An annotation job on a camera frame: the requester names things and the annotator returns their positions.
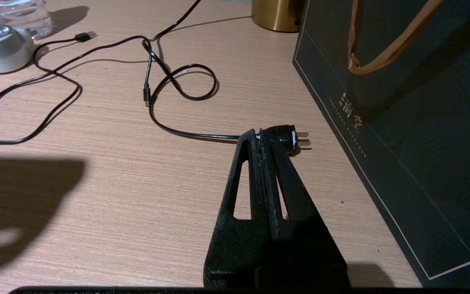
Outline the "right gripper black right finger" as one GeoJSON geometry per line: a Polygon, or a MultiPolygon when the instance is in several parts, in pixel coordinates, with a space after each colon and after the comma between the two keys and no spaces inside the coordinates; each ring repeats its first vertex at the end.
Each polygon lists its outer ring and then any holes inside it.
{"type": "Polygon", "coordinates": [[[347,264],[282,143],[260,133],[270,227],[261,288],[348,288],[347,264]]]}

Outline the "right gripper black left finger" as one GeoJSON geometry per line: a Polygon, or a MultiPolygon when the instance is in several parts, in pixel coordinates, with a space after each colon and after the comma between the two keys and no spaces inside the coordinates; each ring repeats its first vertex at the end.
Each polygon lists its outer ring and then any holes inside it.
{"type": "Polygon", "coordinates": [[[265,162],[270,138],[265,130],[248,131],[237,142],[204,262],[205,287],[254,287],[256,270],[274,255],[272,227],[281,205],[278,184],[265,162]],[[248,163],[250,219],[234,216],[243,163],[248,163]]]}

